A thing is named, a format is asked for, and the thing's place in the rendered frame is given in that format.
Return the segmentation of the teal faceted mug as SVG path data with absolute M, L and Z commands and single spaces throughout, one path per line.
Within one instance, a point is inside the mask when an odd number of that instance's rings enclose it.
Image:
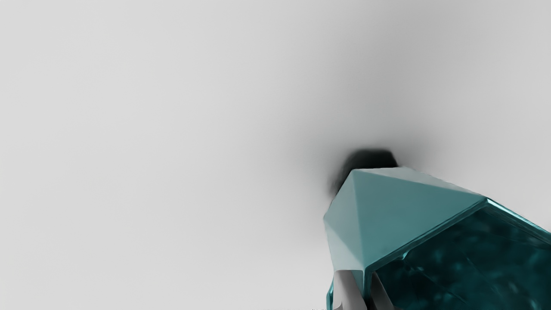
M 409 167 L 351 171 L 323 216 L 366 310 L 551 310 L 551 232 Z

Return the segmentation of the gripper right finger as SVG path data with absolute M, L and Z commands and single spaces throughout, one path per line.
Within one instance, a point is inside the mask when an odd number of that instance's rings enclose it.
M 371 274 L 369 310 L 394 310 L 394 305 L 376 272 Z

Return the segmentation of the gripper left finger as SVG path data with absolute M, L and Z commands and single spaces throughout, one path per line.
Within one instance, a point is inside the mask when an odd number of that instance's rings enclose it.
M 333 310 L 367 310 L 366 302 L 350 270 L 337 270 L 334 273 Z

